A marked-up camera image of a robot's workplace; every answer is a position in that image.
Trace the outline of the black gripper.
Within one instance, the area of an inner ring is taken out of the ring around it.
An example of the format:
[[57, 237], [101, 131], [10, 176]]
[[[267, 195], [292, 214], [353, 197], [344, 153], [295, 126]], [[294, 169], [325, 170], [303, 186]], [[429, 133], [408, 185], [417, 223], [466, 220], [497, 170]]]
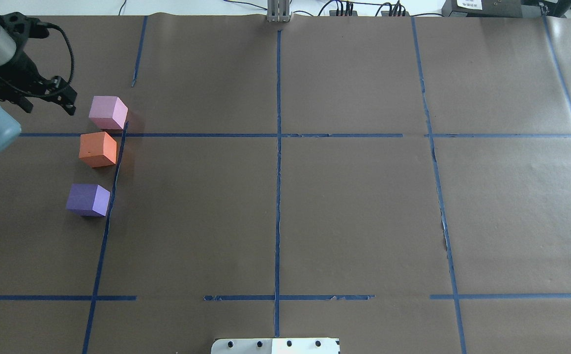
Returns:
[[41, 98], [74, 116], [77, 96], [70, 79], [61, 76], [43, 78], [24, 52], [16, 53], [14, 58], [0, 66], [0, 101], [17, 105], [27, 114], [31, 114], [34, 108], [28, 98]]

